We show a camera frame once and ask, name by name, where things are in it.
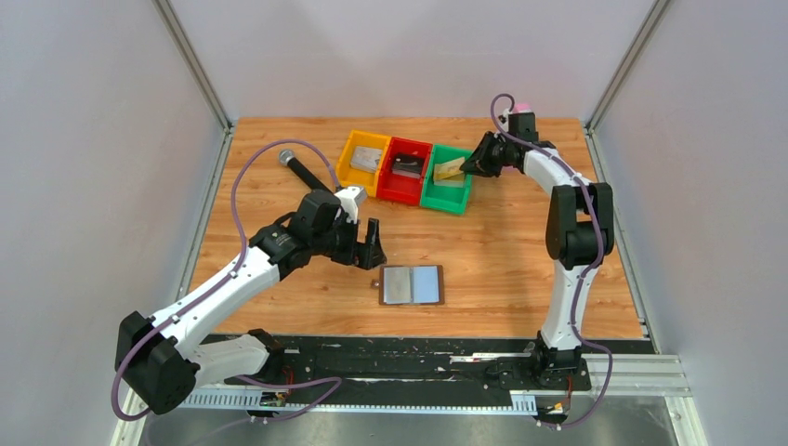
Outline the gold VIP card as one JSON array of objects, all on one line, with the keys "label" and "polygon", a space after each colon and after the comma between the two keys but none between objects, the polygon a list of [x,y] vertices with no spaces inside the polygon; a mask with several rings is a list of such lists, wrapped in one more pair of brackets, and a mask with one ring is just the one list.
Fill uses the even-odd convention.
[{"label": "gold VIP card", "polygon": [[444,163],[434,164],[432,174],[433,181],[438,182],[452,177],[462,176],[464,174],[462,165],[465,161],[465,158],[459,157]]}]

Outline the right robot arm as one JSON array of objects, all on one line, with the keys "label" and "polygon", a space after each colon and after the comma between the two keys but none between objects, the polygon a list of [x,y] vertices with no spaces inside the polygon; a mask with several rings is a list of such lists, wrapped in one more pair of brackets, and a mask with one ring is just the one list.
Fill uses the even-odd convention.
[{"label": "right robot arm", "polygon": [[555,277],[530,365],[534,382],[551,388],[580,368],[590,286],[614,246],[612,189],[584,177],[552,143],[540,140],[532,111],[505,111],[494,123],[497,130],[484,134],[462,170],[477,177],[499,177],[504,168],[513,167],[550,198],[545,246]]}]

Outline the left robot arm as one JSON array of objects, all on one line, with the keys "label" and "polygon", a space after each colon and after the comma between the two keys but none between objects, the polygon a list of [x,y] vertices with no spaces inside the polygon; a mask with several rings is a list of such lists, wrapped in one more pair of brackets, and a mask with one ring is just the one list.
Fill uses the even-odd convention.
[{"label": "left robot arm", "polygon": [[385,264],[377,219],[370,218],[364,240],[357,239],[366,197],[359,186],[313,190],[294,212],[243,238],[240,253],[191,293],[148,317],[128,314],[119,325],[112,386],[128,384],[146,404],[145,413],[164,414],[194,389],[237,375],[277,382],[285,361],[265,331],[212,345],[204,340],[244,303],[315,256],[365,270]]}]

